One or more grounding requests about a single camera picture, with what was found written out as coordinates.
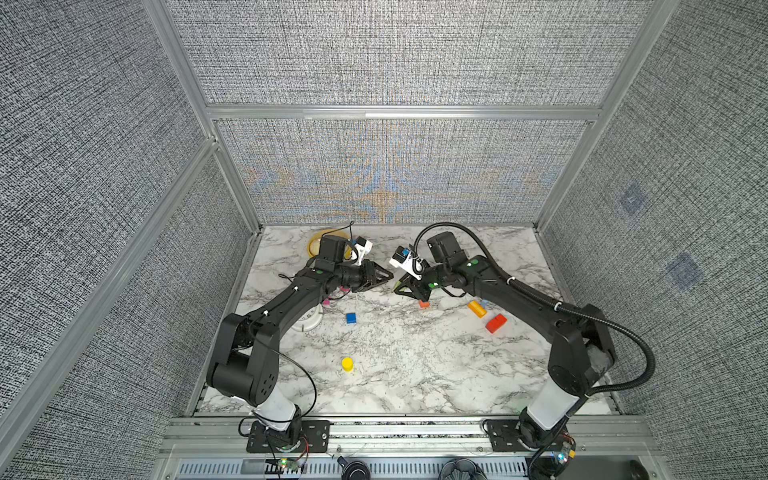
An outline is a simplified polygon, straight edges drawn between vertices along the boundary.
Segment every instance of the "black bracket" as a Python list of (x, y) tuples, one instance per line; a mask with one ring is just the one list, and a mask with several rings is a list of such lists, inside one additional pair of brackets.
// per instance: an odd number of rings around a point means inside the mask
[(494, 452), (530, 452), (520, 443), (520, 433), (515, 426), (517, 419), (512, 420), (485, 420), (483, 430), (488, 433), (491, 447)]
[(273, 453), (275, 455), (285, 455), (286, 453), (300, 454), (306, 448), (307, 442), (310, 444), (310, 453), (325, 453), (328, 451), (328, 438), (331, 428), (331, 422), (327, 420), (303, 420), (301, 422), (302, 436), (299, 438), (299, 445), (291, 452), (281, 452), (271, 449), (264, 436), (266, 427), (257, 420), (253, 420), (253, 425), (248, 435), (248, 444), (245, 451), (248, 453)]

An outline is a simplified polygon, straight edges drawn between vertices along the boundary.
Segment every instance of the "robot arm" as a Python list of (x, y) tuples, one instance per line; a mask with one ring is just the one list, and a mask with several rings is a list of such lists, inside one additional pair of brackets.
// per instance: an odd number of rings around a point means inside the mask
[(589, 396), (597, 391), (631, 388), (653, 374), (653, 354), (643, 344), (648, 365), (641, 378), (633, 382), (605, 387), (593, 385), (614, 365), (617, 356), (608, 327), (617, 324), (605, 319), (595, 306), (578, 308), (560, 302), (508, 275), (493, 260), (482, 242), (466, 227), (455, 223), (436, 223), (425, 228), (417, 238), (433, 227), (456, 227), (469, 233), (485, 256), (468, 258), (453, 233), (444, 232), (427, 239), (436, 265), (420, 259), (415, 248), (399, 247), (389, 261), (406, 272), (395, 286), (395, 293), (426, 302), (433, 290), (451, 286), (473, 296), (489, 300), (532, 326), (551, 345), (548, 362), (550, 379), (535, 400), (522, 411), (517, 426), (519, 442), (528, 449), (545, 449), (564, 432), (565, 423)]
[[(309, 309), (336, 288), (363, 292), (392, 279), (392, 273), (362, 256), (372, 244), (358, 237), (355, 243), (334, 236), (320, 239), (319, 254), (307, 262), (293, 282), (266, 305), (245, 315), (231, 313), (221, 323), (207, 372), (208, 385), (224, 395), (236, 396), (255, 408), (260, 421), (286, 432), (286, 444), (300, 432), (301, 411), (276, 388), (280, 338)], [(344, 260), (347, 247), (356, 258)], [(251, 347), (250, 355), (241, 350)]]

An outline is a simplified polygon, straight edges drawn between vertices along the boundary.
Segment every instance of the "aluminum frame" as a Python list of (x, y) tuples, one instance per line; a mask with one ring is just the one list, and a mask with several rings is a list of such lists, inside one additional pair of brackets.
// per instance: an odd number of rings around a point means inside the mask
[(619, 72), (614, 78), (610, 90), (605, 95), (599, 118), (587, 125), (571, 159), (566, 163), (562, 173), (549, 191), (544, 205), (541, 207), (541, 212), (536, 220), (536, 226), (540, 231), (546, 230), (549, 221), (560, 207), (563, 199), (565, 199), (565, 195), (571, 189), (581, 168), (594, 150), (605, 128), (611, 122), (611, 118), (621, 104), (624, 95), (629, 90), (632, 81), (637, 76), (645, 59), (650, 54), (650, 50), (653, 48), (659, 35), (661, 35), (661, 31), (664, 30), (664, 26), (666, 26), (674, 11), (677, 10), (679, 4), (680, 0), (656, 0), (651, 7), (643, 26), (637, 33), (627, 56), (619, 68)]
[[(268, 457), (269, 454), (245, 452), (246, 439), (237, 434), (242, 418), (172, 419), (151, 478), (173, 478), (184, 459)], [(513, 415), (330, 414), (317, 415), (311, 419), (329, 420), (332, 423), (329, 453), (310, 454), (312, 457), (327, 458), (327, 455), (351, 453), (359, 458), (532, 455), (532, 452), (493, 452), (482, 430), (484, 419), (509, 419), (514, 422), (517, 417)], [(654, 478), (672, 479), (664, 454), (641, 416), (575, 415), (568, 423), (568, 429), (578, 444), (578, 455), (637, 456)]]
[[(200, 127), (206, 135), (216, 135), (217, 140), (220, 140), (220, 134), (216, 133), (214, 123), (206, 115), (205, 94), (194, 73), (194, 68), (192, 68), (189, 55), (187, 55), (184, 46), (181, 44), (181, 37), (170, 16), (170, 12), (163, 0), (143, 0), (143, 3), (144, 10), (147, 11), (155, 30), (157, 30), (157, 36), (160, 38), (161, 44), (168, 55), (168, 59), (176, 71), (179, 82), (184, 89), (184, 93), (187, 94), (187, 100), (195, 113), (195, 117), (197, 117), (197, 121), (200, 122)], [(243, 178), (232, 163), (226, 148), (217, 152), (217, 160), (219, 161), (221, 172), (224, 175), (224, 180), (230, 187), (232, 197), (235, 204), (237, 204), (237, 207), (240, 209), (246, 225), (251, 233), (256, 233), (261, 227), (259, 215), (256, 212), (256, 206), (253, 205), (253, 201), (250, 199), (248, 190), (243, 183)]]
[(213, 154), (214, 145), (214, 139), (209, 137), (198, 147), (192, 160), (168, 187), (104, 279), (91, 292), (70, 325), (0, 417), (0, 474), (35, 427), (53, 395), (192, 188), (197, 175)]
[(223, 118), (303, 118), (313, 120), (372, 120), (444, 118), (488, 120), (586, 120), (600, 117), (599, 107), (554, 105), (258, 105), (212, 104), (205, 108), (211, 120)]

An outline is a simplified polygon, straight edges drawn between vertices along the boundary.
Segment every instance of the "white marble surface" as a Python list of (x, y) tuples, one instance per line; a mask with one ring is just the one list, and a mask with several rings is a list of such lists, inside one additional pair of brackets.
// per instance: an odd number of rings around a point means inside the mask
[[(411, 243), (421, 227), (360, 226), (354, 234), (375, 246), (367, 257), (388, 267), (398, 245)], [(306, 243), (322, 227), (268, 227), (251, 267), (237, 312), (258, 308), (289, 285), (278, 273), (292, 276), (306, 262)], [(475, 227), (473, 230), (509, 273), (558, 296), (551, 273), (531, 228)], [(463, 232), (455, 232), (468, 255), (479, 248)], [(426, 242), (422, 254), (431, 260)], [(310, 371), (318, 389), (316, 412), (343, 413), (517, 413), (547, 378), (549, 345), (530, 326), (492, 306), (478, 318), (467, 303), (440, 290), (428, 309), (392, 292), (403, 275), (364, 293), (351, 293), (325, 307), (325, 316), (308, 333), (289, 331), (280, 350)], [(345, 313), (357, 313), (348, 325)], [(497, 313), (508, 322), (493, 335), (485, 324)], [(350, 356), (347, 373), (341, 360)], [(280, 363), (280, 388), (306, 409), (313, 399), (310, 382), (288, 362)], [(199, 405), (205, 412), (249, 412), (250, 407), (208, 389)], [(608, 414), (602, 396), (579, 413)]]

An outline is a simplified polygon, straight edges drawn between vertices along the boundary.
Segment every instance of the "blue square patch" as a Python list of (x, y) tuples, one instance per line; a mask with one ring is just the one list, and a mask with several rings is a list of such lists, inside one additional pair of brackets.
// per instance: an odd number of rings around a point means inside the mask
[(702, 277), (701, 269), (688, 252), (681, 253), (667, 264), (667, 275), (681, 292), (699, 283)]
[(619, 199), (619, 203), (628, 214), (635, 215), (643, 207), (646, 200), (648, 199), (640, 189), (640, 185), (636, 182), (630, 185), (627, 191), (624, 192), (624, 195)]

